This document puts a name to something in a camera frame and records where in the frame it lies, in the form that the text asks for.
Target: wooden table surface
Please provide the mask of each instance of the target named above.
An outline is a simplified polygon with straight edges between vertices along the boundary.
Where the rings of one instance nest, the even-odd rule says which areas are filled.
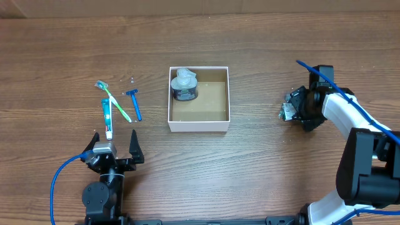
[[[335,188],[345,141],[331,122],[305,133],[283,122],[283,97],[308,84],[295,60],[331,64],[383,124],[400,130],[400,14],[346,12],[0,20],[0,224],[50,224],[57,168],[104,135],[109,84],[135,118],[114,111],[114,143],[128,157],[132,129],[146,162],[126,174],[134,219],[236,219],[295,214]],[[171,133],[170,66],[229,66],[226,134]],[[82,222],[83,188],[98,175],[80,161],[56,183],[57,224]],[[362,215],[355,224],[399,224]]]

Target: toothbrush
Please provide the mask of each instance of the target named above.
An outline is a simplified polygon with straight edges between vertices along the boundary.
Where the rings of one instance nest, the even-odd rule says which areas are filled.
[[[124,118],[128,121],[128,122],[132,122],[132,119],[126,114],[126,112],[119,106],[117,100],[115,100],[114,96],[108,91],[108,84],[106,84],[105,82],[102,81],[97,81],[94,84],[96,87],[104,90],[107,92],[108,97],[110,99],[110,101],[119,109],[119,111],[121,112],[121,114],[124,116]]]

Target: white box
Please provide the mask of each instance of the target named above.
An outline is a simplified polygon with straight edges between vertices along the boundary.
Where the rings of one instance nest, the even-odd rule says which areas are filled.
[[[173,98],[171,81],[179,68],[196,73],[198,97],[192,101]],[[172,132],[228,131],[231,122],[228,67],[170,67],[168,96],[168,124]]]

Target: blue cable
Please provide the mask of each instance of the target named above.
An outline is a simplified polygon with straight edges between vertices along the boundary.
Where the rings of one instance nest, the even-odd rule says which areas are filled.
[[[300,60],[296,60],[296,62],[302,66],[304,66],[308,71],[317,74],[318,76],[322,77],[326,82],[328,82],[338,93],[340,93],[343,98],[350,103],[352,106],[354,106],[365,118],[366,121],[368,121],[372,126],[377,128],[378,130],[382,131],[384,134],[386,134],[388,137],[390,137],[394,142],[396,142],[397,145],[400,146],[400,139],[396,137],[392,132],[388,131],[387,129],[383,128],[379,124],[377,124],[373,119],[371,119],[370,116],[368,116],[368,113],[358,104],[353,102],[352,98],[349,98],[339,87],[336,86],[328,77],[317,71],[316,69],[308,66],[304,62]],[[400,216],[400,211],[379,211],[379,210],[371,210],[371,209],[356,209],[353,212],[347,214],[344,216],[342,219],[339,221],[336,221],[332,223],[332,225],[340,225],[344,222],[346,222],[348,219],[351,219],[353,216],[359,216],[360,213],[371,213],[371,214],[378,214],[378,215],[386,215],[386,216]]]
[[[54,185],[56,184],[56,179],[58,177],[58,174],[60,174],[60,172],[64,169],[64,167],[67,166],[70,162],[74,161],[75,159],[86,158],[86,156],[89,153],[92,153],[92,151],[86,151],[82,154],[72,157],[71,159],[68,159],[66,162],[64,162],[63,165],[60,166],[60,168],[58,168],[57,172],[55,173],[50,188],[50,220],[52,225],[56,225],[56,222],[54,221],[53,196],[54,196]]]
[[[328,77],[326,77],[325,75],[323,75],[322,73],[320,73],[319,71],[317,71],[316,69],[308,66],[307,64],[305,64],[304,62],[300,61],[300,60],[296,60],[296,62],[302,66],[304,66],[306,69],[308,69],[308,71],[317,74],[318,76],[322,77],[326,82],[328,82],[339,94],[341,94],[343,96],[343,98],[352,106],[354,106],[360,113],[361,115],[365,118],[365,120],[367,122],[370,123],[370,125],[374,126],[376,129],[382,131],[384,134],[386,134],[386,136],[388,136],[389,138],[391,138],[397,145],[400,146],[400,139],[398,137],[396,137],[392,132],[388,131],[387,129],[383,128],[382,126],[380,126],[379,124],[377,124],[370,116],[368,116],[368,113],[358,104],[356,104],[355,102],[353,102],[352,98],[349,98],[339,87],[336,86],[335,83],[333,83]]]

